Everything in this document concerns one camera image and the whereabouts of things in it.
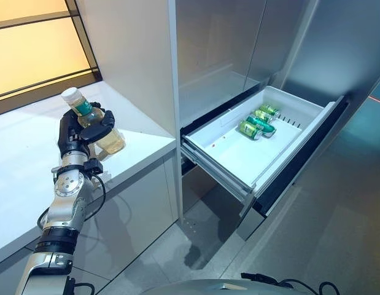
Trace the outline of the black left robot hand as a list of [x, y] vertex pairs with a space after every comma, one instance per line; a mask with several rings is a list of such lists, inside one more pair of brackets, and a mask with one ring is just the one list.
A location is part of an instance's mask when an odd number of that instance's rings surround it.
[[70, 109], [60, 120], [60, 134], [58, 148], [63, 157], [69, 152], [82, 152], [90, 155], [88, 145], [108, 135], [114, 128], [115, 118], [112, 111], [104, 112], [101, 122], [83, 128], [78, 122], [78, 115]]

